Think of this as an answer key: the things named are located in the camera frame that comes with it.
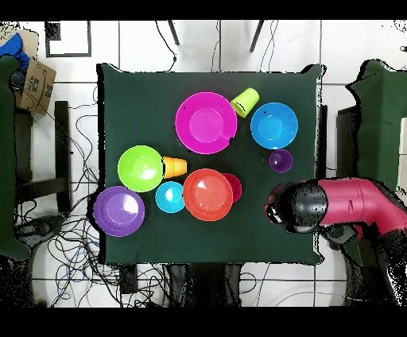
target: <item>bowl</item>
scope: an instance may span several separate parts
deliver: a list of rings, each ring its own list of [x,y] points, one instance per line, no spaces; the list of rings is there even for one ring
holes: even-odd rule
[[[156,191],[156,203],[165,213],[177,213],[185,207],[182,198],[182,185],[175,181],[167,181]]]
[[[106,234],[123,237],[140,228],[145,216],[145,207],[136,192],[123,186],[114,186],[98,195],[93,207],[93,216]]]
[[[253,114],[250,130],[260,146],[282,149],[296,137],[298,121],[294,111],[285,104],[267,103]]]
[[[149,146],[134,146],[118,161],[118,177],[132,191],[151,191],[160,184],[163,176],[161,155]]]
[[[226,177],[209,168],[191,173],[184,182],[182,194],[188,211],[203,221],[223,218],[233,203],[232,187]]]
[[[175,129],[188,149],[199,154],[212,154],[230,144],[238,129],[238,118],[223,96],[215,92],[198,92],[178,108]]]

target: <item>green cloth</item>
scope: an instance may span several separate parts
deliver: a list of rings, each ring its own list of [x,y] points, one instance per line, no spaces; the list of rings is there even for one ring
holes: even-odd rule
[[[154,199],[156,189],[140,193],[145,203],[144,223],[124,238],[106,236],[106,263],[320,262],[313,251],[312,234],[288,234],[281,226],[270,224],[264,205],[277,184],[314,177],[316,79],[321,66],[311,66],[304,74],[128,73],[107,64],[102,70],[105,160],[99,169],[106,173],[106,180],[100,182],[103,187],[121,185],[118,159],[135,145],[148,145],[162,156],[187,160],[188,173],[209,168],[232,173],[242,182],[240,200],[226,217],[211,223],[194,218],[186,209],[176,214],[160,211]],[[247,118],[238,117],[232,143],[212,155],[189,153],[176,136],[179,105],[199,91],[213,91],[232,100],[248,87],[258,92],[260,100]],[[297,137],[287,148],[293,155],[293,167],[286,173],[270,168],[271,151],[250,134],[251,116],[268,102],[284,103],[298,117]],[[186,176],[173,180],[183,184]]]
[[[0,254],[14,260],[31,256],[29,248],[20,243],[13,233],[16,154],[14,140],[14,96],[9,88],[9,78],[20,67],[12,56],[0,56]]]
[[[358,131],[358,175],[396,190],[400,122],[407,117],[407,74],[390,71],[379,60],[363,66],[358,81],[348,87],[362,114]]]

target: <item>green bowl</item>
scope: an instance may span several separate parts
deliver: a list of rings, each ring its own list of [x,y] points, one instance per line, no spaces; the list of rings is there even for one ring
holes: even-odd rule
[[[149,146],[132,147],[118,161],[118,177],[132,191],[151,191],[160,184],[163,176],[162,158]]]

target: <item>blue bowl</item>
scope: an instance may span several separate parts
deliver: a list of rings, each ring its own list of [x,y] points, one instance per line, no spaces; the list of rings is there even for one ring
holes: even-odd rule
[[[250,130],[254,140],[266,149],[282,149],[297,135],[296,114],[283,103],[267,103],[251,118]]]
[[[182,185],[167,181],[156,191],[157,206],[165,213],[177,213],[185,207],[182,197]]]

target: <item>orange cup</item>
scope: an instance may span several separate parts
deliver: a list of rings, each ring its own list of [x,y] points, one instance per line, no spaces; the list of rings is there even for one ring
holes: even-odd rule
[[[165,165],[164,179],[182,176],[187,172],[187,161],[184,159],[162,157],[162,160]]]

